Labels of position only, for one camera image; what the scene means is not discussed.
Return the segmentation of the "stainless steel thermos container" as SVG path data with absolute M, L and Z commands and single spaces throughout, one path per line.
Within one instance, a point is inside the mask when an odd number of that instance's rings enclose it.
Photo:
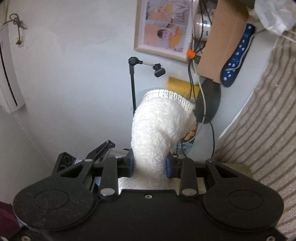
M 166 176 L 166 160 L 160 161 L 148 157 L 143 163 L 134 160 L 133 175 L 131 178 L 119 178 L 119 191 L 134 190 L 178 190 L 180 180 L 169 179 Z

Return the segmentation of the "white towel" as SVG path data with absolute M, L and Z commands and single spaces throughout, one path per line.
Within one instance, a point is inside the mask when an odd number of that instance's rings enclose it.
M 148 157 L 166 159 L 170 150 L 195 126 L 193 110 L 193 103 L 173 91 L 147 92 L 132 122 L 134 160 L 143 163 Z

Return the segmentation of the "snack packet dark blue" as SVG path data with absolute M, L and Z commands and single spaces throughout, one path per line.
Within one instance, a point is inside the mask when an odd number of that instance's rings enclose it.
M 194 144 L 198 125 L 195 125 L 174 147 L 173 155 L 186 157 Z

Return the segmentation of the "yellow cylindrical canister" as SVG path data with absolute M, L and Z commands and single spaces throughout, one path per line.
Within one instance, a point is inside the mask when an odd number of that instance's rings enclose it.
M 166 83 L 166 89 L 178 93 L 185 98 L 197 97 L 200 91 L 198 85 L 194 85 L 194 89 L 191 89 L 192 85 L 190 82 L 180 80 L 178 78 L 169 77 Z

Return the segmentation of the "striped beige table towel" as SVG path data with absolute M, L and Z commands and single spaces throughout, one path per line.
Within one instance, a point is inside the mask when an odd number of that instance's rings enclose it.
M 261 79 L 223 133 L 215 159 L 247 166 L 284 201 L 277 224 L 295 237 L 295 30 L 276 42 Z

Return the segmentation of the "blue dotted power strip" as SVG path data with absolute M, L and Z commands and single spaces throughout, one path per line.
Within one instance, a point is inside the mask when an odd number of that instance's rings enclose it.
M 244 33 L 237 45 L 235 51 L 224 64 L 220 72 L 220 81 L 224 87 L 230 87 L 243 65 L 246 54 L 251 46 L 255 35 L 255 26 L 253 24 L 246 24 Z

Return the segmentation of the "orange cap green bottle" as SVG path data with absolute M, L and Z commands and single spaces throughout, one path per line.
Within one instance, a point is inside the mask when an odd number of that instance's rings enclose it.
M 189 49 L 186 52 L 187 57 L 192 60 L 193 62 L 195 62 L 196 64 L 199 64 L 201 56 L 199 56 L 195 51 Z

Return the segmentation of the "framed baby photo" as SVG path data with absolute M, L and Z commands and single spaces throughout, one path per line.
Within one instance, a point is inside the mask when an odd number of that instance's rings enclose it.
M 133 49 L 187 62 L 199 3 L 137 1 Z

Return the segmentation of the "long cardboard box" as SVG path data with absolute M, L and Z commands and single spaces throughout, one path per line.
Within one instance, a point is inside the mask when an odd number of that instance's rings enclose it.
M 197 74 L 220 84 L 220 74 L 234 53 L 246 27 L 248 10 L 240 1 L 218 0 Z

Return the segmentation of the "crumpled tissue near charger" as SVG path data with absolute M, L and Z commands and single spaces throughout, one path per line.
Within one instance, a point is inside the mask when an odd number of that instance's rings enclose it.
M 255 1 L 254 10 L 263 27 L 278 36 L 295 26 L 295 1 Z

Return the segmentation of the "white wall air conditioner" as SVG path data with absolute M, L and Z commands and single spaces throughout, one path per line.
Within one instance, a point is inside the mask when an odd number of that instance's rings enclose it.
M 7 24 L 1 26 L 0 68 L 1 107 L 5 112 L 12 114 L 25 105 L 25 100 L 16 78 Z

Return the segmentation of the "keys hanging on wall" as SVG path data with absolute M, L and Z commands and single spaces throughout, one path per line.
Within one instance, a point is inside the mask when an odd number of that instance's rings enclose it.
M 20 20 L 20 17 L 18 16 L 17 13 L 10 14 L 9 20 L 8 21 L 5 21 L 3 23 L 3 25 L 8 24 L 8 23 L 13 23 L 14 25 L 17 26 L 17 29 L 18 29 L 18 38 L 17 38 L 17 41 L 16 41 L 16 45 L 18 45 L 18 46 L 19 45 L 22 45 L 23 44 L 23 40 L 21 38 L 21 30 L 20 29 L 26 30 L 27 27 L 25 26 L 25 24 L 23 23 L 23 21 Z

